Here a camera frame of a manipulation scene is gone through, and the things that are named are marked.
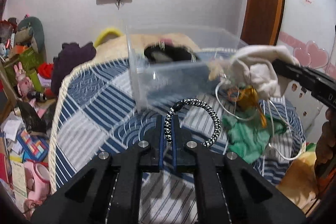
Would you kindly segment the person's right hand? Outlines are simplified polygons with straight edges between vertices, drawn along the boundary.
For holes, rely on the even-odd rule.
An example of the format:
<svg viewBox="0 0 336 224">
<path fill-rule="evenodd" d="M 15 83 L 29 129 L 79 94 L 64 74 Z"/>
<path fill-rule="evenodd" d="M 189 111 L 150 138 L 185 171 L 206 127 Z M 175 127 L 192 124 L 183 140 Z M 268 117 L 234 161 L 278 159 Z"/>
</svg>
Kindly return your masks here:
<svg viewBox="0 0 336 224">
<path fill-rule="evenodd" d="M 326 113 L 326 122 L 322 125 L 322 134 L 315 148 L 315 175 L 322 177 L 326 172 L 327 163 L 334 157 L 335 148 L 335 111 L 329 108 Z"/>
</svg>

